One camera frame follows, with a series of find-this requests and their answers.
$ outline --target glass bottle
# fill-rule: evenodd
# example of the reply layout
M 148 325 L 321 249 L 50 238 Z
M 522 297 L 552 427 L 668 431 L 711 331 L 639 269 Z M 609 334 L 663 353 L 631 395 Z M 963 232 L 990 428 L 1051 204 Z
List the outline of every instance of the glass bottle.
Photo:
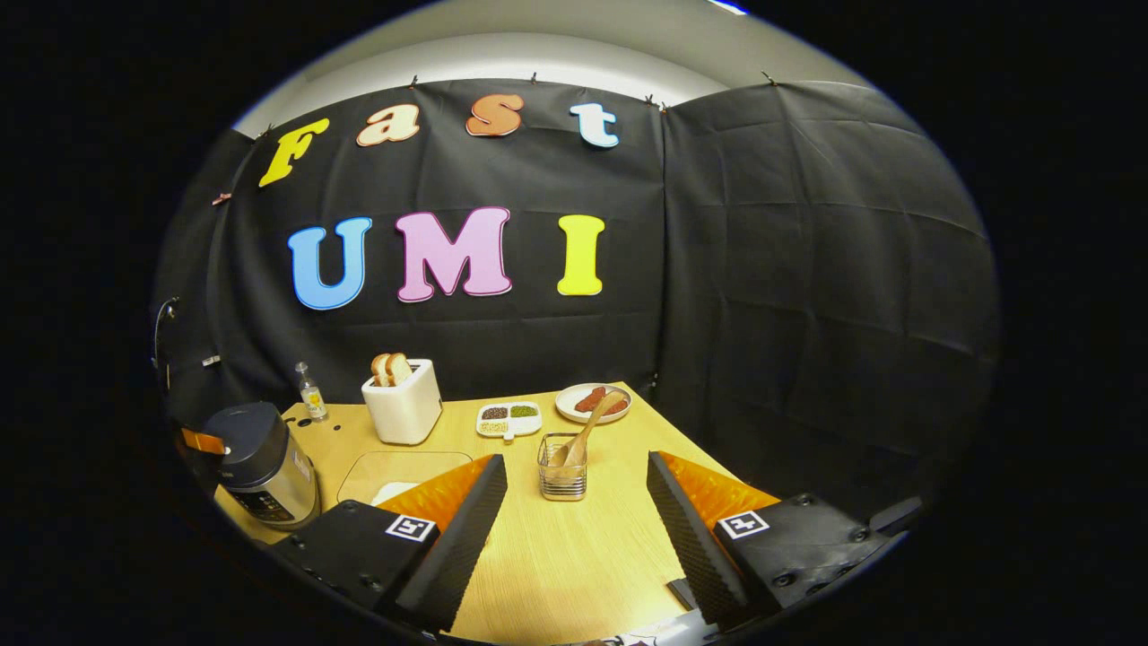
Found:
M 327 405 L 319 394 L 319 384 L 307 373 L 307 364 L 302 361 L 296 364 L 295 372 L 298 373 L 298 395 L 307 405 L 307 412 L 316 422 L 323 422 L 327 419 Z

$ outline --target silver rice cooker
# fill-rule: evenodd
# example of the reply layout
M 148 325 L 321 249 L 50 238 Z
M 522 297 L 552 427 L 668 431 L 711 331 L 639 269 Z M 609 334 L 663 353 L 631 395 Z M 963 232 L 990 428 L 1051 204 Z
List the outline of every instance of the silver rice cooker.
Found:
M 319 480 L 311 459 L 265 402 L 225 408 L 203 433 L 223 441 L 219 484 L 264 524 L 294 531 L 319 516 Z

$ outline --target wooden table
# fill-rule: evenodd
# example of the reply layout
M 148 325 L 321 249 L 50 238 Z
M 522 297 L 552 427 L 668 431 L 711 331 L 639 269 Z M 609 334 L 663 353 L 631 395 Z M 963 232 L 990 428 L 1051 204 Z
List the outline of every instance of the wooden table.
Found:
M 630 390 L 625 383 L 615 386 Z M 379 442 L 365 405 L 328 405 L 326 422 L 289 428 L 315 462 L 324 512 L 338 504 L 351 467 L 370 452 L 460 452 L 471 459 L 503 454 L 506 497 L 450 635 L 496 644 L 563 644 L 628 632 L 683 614 L 666 586 L 684 575 L 646 492 L 647 452 L 666 451 L 732 474 L 634 395 L 625 418 L 598 427 L 590 437 L 585 498 L 546 500 L 538 491 L 536 465 L 542 436 L 581 429 L 554 408 L 557 395 L 444 403 L 427 439 L 410 447 Z M 505 402 L 536 403 L 542 429 L 512 444 L 478 435 L 479 410 Z M 304 420 L 307 411 L 296 404 L 284 418 Z M 249 536 L 266 543 L 287 536 L 255 521 L 222 489 L 215 498 Z

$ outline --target wooden spoon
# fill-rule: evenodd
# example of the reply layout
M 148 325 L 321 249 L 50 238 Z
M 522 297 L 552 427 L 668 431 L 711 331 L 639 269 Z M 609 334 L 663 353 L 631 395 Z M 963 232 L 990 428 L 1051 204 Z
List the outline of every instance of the wooden spoon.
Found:
M 587 421 L 585 428 L 582 433 L 577 435 L 574 439 L 558 447 L 558 451 L 550 457 L 548 464 L 551 467 L 576 467 L 585 462 L 585 443 L 590 438 L 590 430 L 594 426 L 598 423 L 603 413 L 610 411 L 612 406 L 626 399 L 626 394 L 622 391 L 611 391 L 606 394 L 606 397 L 598 402 L 598 406 L 594 407 L 594 413 L 590 414 L 590 420 Z

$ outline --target wire basket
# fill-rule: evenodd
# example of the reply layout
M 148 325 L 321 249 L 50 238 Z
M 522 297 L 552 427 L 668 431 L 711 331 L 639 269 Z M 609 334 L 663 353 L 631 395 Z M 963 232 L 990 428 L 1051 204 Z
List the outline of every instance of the wire basket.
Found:
M 550 467 L 550 457 L 577 434 L 546 434 L 538 445 L 538 487 L 546 500 L 582 500 L 585 497 L 585 462 Z

